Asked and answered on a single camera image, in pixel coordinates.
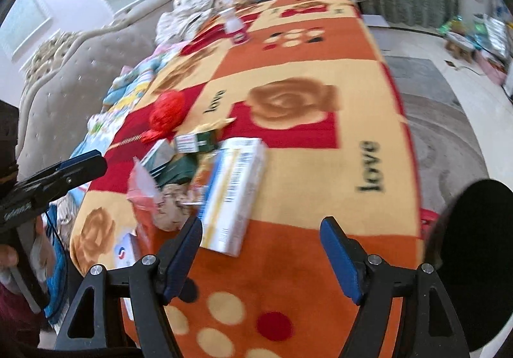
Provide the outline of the gloved left hand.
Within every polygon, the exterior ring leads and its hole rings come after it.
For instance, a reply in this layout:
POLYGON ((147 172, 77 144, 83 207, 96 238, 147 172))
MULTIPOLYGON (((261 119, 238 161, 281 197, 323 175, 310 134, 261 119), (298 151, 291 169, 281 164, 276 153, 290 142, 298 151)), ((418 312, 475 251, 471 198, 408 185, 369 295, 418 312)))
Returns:
POLYGON ((1 266, 1 284, 13 294, 35 294, 38 288, 47 294, 56 253, 45 233, 44 220, 40 216, 29 220, 13 228, 10 237, 5 248, 14 250, 7 257, 15 264, 1 266))

